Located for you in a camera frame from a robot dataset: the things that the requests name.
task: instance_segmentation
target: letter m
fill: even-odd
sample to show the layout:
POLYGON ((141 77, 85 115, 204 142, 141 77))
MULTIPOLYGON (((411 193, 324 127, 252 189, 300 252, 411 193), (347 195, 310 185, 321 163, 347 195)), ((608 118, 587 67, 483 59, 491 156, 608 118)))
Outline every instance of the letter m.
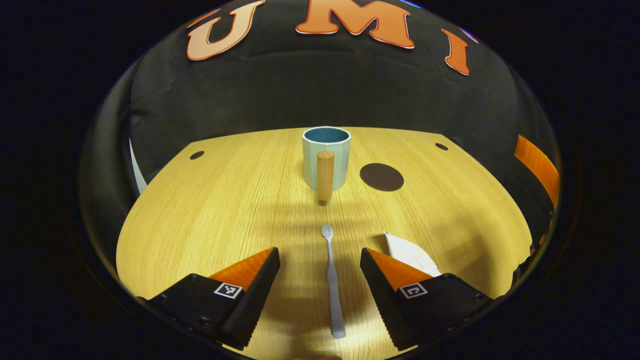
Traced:
POLYGON ((307 21, 296 26, 301 34, 334 34, 338 25, 331 22, 331 13, 335 14, 352 35, 359 35, 376 20, 376 28, 369 34, 374 39, 413 49, 409 39, 406 17, 409 12, 383 1, 373 1, 359 6, 353 0, 309 0, 307 21))

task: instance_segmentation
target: wooden table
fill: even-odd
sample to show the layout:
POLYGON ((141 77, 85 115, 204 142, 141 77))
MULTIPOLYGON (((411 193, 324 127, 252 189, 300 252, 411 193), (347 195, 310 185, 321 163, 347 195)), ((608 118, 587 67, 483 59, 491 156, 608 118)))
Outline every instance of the wooden table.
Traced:
POLYGON ((353 137, 347 182, 326 206, 303 179, 304 129, 189 144, 149 184, 122 227, 116 262, 123 284, 150 299, 187 274, 209 276, 276 246, 280 271, 242 353, 277 360, 399 353, 359 267, 363 247, 388 253, 383 231, 419 244, 442 273, 491 297, 504 294, 529 255, 531 235, 499 182, 442 135, 345 129, 353 137), (204 154, 191 160, 198 151, 204 154), (359 173, 368 163, 396 168, 404 186, 394 192, 367 186, 359 173), (335 232, 347 333, 339 340, 330 331, 325 223, 335 232))

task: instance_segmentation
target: white toothbrush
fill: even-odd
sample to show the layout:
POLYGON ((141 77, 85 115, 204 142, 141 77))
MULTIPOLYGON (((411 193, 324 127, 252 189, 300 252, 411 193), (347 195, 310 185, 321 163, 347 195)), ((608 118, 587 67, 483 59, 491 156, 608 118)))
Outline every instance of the white toothbrush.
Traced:
POLYGON ((338 294, 338 273, 335 271, 333 250, 331 248, 333 229, 329 225, 322 226, 322 235, 329 246, 329 269, 327 270, 327 278, 329 280, 331 334, 334 338, 340 339, 346 335, 346 332, 344 331, 344 319, 342 318, 342 307, 340 306, 340 295, 338 294))

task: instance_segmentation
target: white paper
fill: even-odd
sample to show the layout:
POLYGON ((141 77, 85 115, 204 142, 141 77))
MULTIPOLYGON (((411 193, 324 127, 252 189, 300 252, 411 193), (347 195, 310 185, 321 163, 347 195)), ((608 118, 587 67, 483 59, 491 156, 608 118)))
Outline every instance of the white paper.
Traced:
POLYGON ((433 277, 441 275, 440 269, 421 247, 405 239, 393 236, 386 231, 385 236, 387 237, 389 255, 392 258, 400 260, 421 272, 426 272, 433 277))

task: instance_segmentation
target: wooden dowel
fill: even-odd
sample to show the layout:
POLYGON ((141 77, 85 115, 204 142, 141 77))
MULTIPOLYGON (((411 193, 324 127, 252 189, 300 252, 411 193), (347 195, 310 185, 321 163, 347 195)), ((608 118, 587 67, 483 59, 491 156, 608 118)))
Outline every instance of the wooden dowel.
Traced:
POLYGON ((333 192, 333 159, 332 151, 319 151, 317 162, 318 200, 329 201, 333 192))

